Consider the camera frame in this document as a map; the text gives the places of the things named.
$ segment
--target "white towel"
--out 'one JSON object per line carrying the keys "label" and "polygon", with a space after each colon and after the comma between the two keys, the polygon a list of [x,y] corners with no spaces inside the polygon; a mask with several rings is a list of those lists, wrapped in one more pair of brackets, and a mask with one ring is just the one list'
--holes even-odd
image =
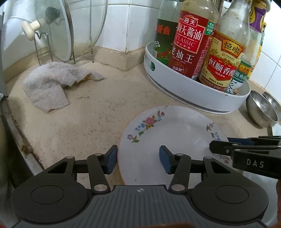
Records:
{"label": "white towel", "polygon": [[34,69],[22,84],[33,105],[48,112],[69,105],[63,88],[89,76],[97,81],[104,78],[82,67],[52,62]]}

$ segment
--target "metal bowl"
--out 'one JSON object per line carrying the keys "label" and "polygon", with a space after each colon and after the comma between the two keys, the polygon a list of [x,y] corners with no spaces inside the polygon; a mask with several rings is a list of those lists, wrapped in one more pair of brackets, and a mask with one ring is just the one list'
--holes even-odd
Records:
{"label": "metal bowl", "polygon": [[278,103],[277,100],[273,96],[271,96],[269,93],[264,92],[262,94],[272,105],[272,107],[275,109],[277,116],[278,116],[278,122],[281,121],[281,105]]}
{"label": "metal bowl", "polygon": [[251,91],[246,99],[246,108],[249,117],[261,127],[273,126],[278,121],[278,116],[269,101],[256,91]]}

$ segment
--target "yellow label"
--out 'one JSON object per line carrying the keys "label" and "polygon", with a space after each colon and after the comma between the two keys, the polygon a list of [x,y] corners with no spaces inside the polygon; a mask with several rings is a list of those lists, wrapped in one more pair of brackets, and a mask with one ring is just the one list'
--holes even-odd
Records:
{"label": "yellow label", "polygon": [[256,12],[255,12],[254,6],[251,7],[251,11],[250,11],[249,16],[250,16],[250,24],[252,24],[256,19]]}
{"label": "yellow label", "polygon": [[251,67],[246,66],[246,65],[244,64],[244,62],[241,61],[241,63],[240,63],[240,65],[239,65],[239,67],[238,67],[237,70],[240,71],[240,72],[242,72],[242,73],[244,73],[244,74],[249,74],[249,72],[250,72],[250,70],[251,70]]}
{"label": "yellow label", "polygon": [[254,68],[255,68],[255,66],[253,66],[253,67],[251,68],[251,70],[249,71],[249,73],[248,73],[248,75],[247,75],[247,78],[246,78],[247,80],[251,77]]}
{"label": "yellow label", "polygon": [[224,92],[239,67],[245,50],[244,45],[214,31],[208,55],[199,74],[199,80],[209,87]]}
{"label": "yellow label", "polygon": [[223,40],[221,50],[231,54],[235,58],[238,58],[243,49],[236,42]]}
{"label": "yellow label", "polygon": [[260,57],[261,52],[262,52],[262,46],[260,45],[260,47],[259,47],[259,51],[258,51],[258,53],[257,53],[257,58],[259,58],[259,57]]}
{"label": "yellow label", "polygon": [[263,24],[264,24],[264,17],[265,15],[262,16],[261,20],[260,20],[260,30],[263,31]]}

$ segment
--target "sauce bottle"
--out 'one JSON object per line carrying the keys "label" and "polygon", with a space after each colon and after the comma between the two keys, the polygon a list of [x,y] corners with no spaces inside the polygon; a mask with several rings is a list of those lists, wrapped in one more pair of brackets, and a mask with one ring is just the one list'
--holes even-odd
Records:
{"label": "sauce bottle", "polygon": [[234,0],[220,17],[199,81],[224,92],[241,62],[250,40],[251,0]]}
{"label": "sauce bottle", "polygon": [[172,52],[183,0],[163,0],[158,13],[153,57],[166,66]]}
{"label": "sauce bottle", "polygon": [[264,30],[265,30],[265,27],[266,27],[266,23],[264,22],[264,27],[263,27],[263,32],[262,32],[262,38],[260,40],[260,48],[259,48],[259,51],[258,51],[258,54],[257,54],[257,58],[256,58],[256,61],[253,65],[253,67],[251,68],[250,72],[248,73],[246,79],[249,80],[250,76],[252,75],[258,61],[259,61],[259,58],[260,58],[260,53],[262,52],[262,44],[263,44],[263,39],[264,39]]}
{"label": "sauce bottle", "polygon": [[261,0],[254,0],[252,2],[250,11],[250,41],[241,59],[241,63],[235,71],[234,76],[225,91],[228,94],[237,94],[238,88],[242,86],[254,66],[257,56],[259,57],[260,55],[259,49],[262,39],[263,20],[266,8],[266,3]]}
{"label": "sauce bottle", "polygon": [[213,1],[185,0],[168,66],[195,80],[208,53],[218,18]]}

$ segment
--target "blue gripper pad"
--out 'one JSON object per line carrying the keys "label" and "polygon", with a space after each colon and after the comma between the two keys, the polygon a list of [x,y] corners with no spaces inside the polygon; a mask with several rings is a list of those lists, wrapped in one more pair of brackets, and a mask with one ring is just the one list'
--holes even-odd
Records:
{"label": "blue gripper pad", "polygon": [[172,170],[171,170],[171,166],[170,166],[170,159],[169,159],[169,156],[167,155],[167,153],[163,150],[162,147],[159,148],[159,158],[160,158],[160,161],[166,171],[166,173],[171,173]]}
{"label": "blue gripper pad", "polygon": [[117,146],[115,146],[114,148],[111,147],[109,150],[112,150],[110,153],[109,153],[109,156],[108,156],[108,160],[107,160],[107,174],[110,174],[113,172],[113,169],[117,163]]}
{"label": "blue gripper pad", "polygon": [[252,142],[250,139],[247,138],[227,138],[229,142],[233,143],[241,143],[244,146],[254,146],[255,143]]}

